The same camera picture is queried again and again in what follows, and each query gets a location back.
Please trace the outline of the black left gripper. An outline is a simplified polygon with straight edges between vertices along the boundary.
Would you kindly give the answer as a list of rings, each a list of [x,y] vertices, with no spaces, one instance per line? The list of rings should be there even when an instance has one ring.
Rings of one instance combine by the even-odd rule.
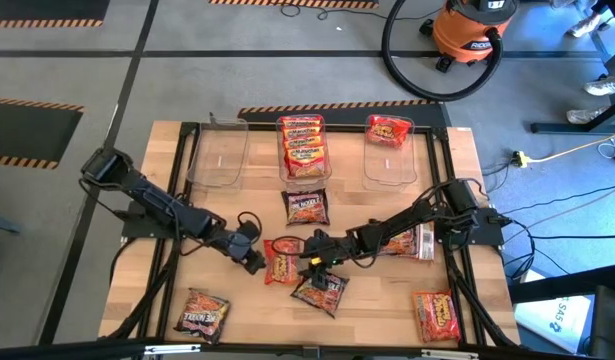
[[[223,231],[228,256],[233,261],[246,261],[244,268],[251,275],[266,267],[264,255],[253,248],[260,235],[260,227],[249,220],[241,223],[236,230]]]

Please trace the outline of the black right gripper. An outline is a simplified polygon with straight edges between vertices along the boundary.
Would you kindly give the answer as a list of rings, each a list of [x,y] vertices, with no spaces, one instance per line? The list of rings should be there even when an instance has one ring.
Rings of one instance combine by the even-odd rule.
[[[340,265],[348,259],[348,251],[341,244],[344,238],[330,237],[326,232],[316,229],[312,236],[304,242],[302,259],[308,259],[313,266],[322,266],[331,268],[334,265]],[[327,291],[330,289],[331,274],[328,271],[323,272],[322,289]],[[312,267],[310,269],[311,284],[317,288],[321,288],[321,269]]]

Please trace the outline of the black fire noodle pack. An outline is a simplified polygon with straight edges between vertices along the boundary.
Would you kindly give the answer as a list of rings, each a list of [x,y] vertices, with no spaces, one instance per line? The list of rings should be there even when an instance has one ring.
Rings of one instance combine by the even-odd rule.
[[[416,230],[409,229],[392,237],[386,245],[381,247],[379,254],[384,256],[417,257],[418,240]]]
[[[230,308],[230,301],[190,288],[174,330],[218,344]]]
[[[325,189],[281,193],[288,225],[329,225],[328,200]]]
[[[334,274],[331,274],[330,279],[330,289],[325,291],[315,288],[311,284],[310,278],[305,278],[292,291],[291,297],[301,300],[334,318],[349,279]]]

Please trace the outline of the orange spicy chicken noodle pack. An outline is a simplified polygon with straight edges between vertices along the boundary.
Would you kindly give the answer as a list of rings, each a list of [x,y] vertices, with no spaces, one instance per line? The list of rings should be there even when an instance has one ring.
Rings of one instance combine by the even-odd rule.
[[[450,291],[414,292],[412,301],[423,343],[461,340]]]
[[[412,128],[412,122],[406,118],[370,115],[366,140],[372,144],[399,149],[403,146]]]
[[[293,285],[299,282],[301,276],[298,270],[298,257],[301,252],[301,241],[298,238],[284,237],[277,240],[265,240],[266,256],[265,285],[280,283]]]
[[[421,261],[433,261],[435,256],[434,223],[420,224],[418,235],[418,259]]]

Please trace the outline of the clear plastic bin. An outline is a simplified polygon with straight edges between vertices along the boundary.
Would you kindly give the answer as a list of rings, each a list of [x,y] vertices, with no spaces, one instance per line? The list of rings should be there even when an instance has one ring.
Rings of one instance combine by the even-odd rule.
[[[322,146],[325,149],[325,161],[326,161],[325,174],[321,176],[305,177],[305,178],[291,177],[288,173],[287,164],[286,164],[286,151],[287,150],[283,148],[283,142],[286,139],[283,137],[282,129],[284,127],[280,125],[279,118],[276,121],[276,135],[277,135],[277,152],[278,152],[278,161],[279,161],[279,175],[280,175],[281,180],[284,181],[287,184],[287,186],[294,186],[294,187],[298,187],[298,186],[307,187],[311,185],[316,186],[319,182],[325,182],[326,180],[328,180],[329,177],[331,176],[332,169],[331,169],[331,161],[330,161],[330,156],[329,156],[328,139],[327,139],[326,124],[325,124],[324,117],[323,117],[323,123],[320,126],[321,133],[317,136],[322,137],[322,140],[323,140]]]
[[[243,119],[218,119],[213,113],[200,124],[187,180],[205,192],[237,192],[249,151],[249,126]]]
[[[363,186],[371,191],[401,192],[417,179],[414,168],[414,130],[410,130],[399,149],[376,145],[366,140],[368,118],[365,124],[363,147]]]

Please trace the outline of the black hazard striped floor mat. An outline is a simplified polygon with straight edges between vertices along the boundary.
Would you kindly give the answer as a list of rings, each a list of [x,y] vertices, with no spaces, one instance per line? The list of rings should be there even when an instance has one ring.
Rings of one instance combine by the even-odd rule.
[[[75,28],[103,24],[110,0],[0,0],[0,28]]]
[[[0,98],[0,165],[56,169],[83,114],[82,105]]]
[[[300,6],[332,9],[377,9],[379,0],[207,0],[212,5]]]
[[[327,124],[338,125],[363,125],[370,115],[406,117],[417,127],[451,125],[442,102],[424,99],[252,106],[241,108],[237,117],[248,122],[275,123],[281,116],[313,114],[321,115]]]

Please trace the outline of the white cardboard box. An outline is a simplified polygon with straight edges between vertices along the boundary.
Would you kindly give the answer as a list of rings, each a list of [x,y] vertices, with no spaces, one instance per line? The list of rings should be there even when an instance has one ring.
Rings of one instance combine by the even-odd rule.
[[[591,300],[586,296],[569,296],[518,303],[514,316],[518,325],[569,353],[576,353],[590,308]]]

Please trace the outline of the black bar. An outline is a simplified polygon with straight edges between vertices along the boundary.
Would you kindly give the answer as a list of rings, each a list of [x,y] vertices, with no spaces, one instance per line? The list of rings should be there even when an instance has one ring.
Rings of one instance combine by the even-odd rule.
[[[598,287],[615,291],[615,265],[519,283],[509,287],[513,304],[593,294]]]

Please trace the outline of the black stand leg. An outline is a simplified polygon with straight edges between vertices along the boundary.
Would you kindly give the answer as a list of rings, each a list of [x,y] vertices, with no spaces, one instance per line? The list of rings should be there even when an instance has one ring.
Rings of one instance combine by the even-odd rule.
[[[607,110],[587,124],[571,123],[531,123],[530,131],[534,134],[563,135],[610,135],[615,133],[615,95],[611,96],[611,105]]]

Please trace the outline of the person's shoe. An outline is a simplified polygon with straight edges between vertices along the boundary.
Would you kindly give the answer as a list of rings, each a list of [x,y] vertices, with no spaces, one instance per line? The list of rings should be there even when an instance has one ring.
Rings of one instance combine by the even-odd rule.
[[[583,90],[593,96],[606,96],[615,94],[615,76],[605,76],[586,83]]]
[[[585,34],[588,34],[594,31],[597,26],[600,24],[602,15],[600,13],[592,13],[586,18],[580,20],[578,23],[570,27],[567,31],[567,34],[574,37],[580,38]]]
[[[608,109],[607,106],[601,106],[594,109],[574,109],[566,112],[566,118],[569,123],[574,125],[583,125],[591,122],[600,114]]]

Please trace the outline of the person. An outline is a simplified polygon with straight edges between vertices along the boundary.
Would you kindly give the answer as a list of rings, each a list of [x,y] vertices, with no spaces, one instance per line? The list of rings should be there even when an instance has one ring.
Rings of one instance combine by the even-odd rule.
[[[550,6],[554,9],[578,4],[585,10],[590,10],[594,14],[602,14],[608,7],[608,1],[609,0],[548,0]]]

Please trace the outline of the silver frame bracket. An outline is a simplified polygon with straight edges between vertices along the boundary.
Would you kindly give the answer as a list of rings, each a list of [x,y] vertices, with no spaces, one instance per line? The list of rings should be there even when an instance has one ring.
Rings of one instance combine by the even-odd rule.
[[[200,344],[148,345],[144,348],[144,355],[186,354],[200,352],[201,349]]]
[[[436,360],[480,360],[478,353],[442,349],[422,349],[421,357]]]

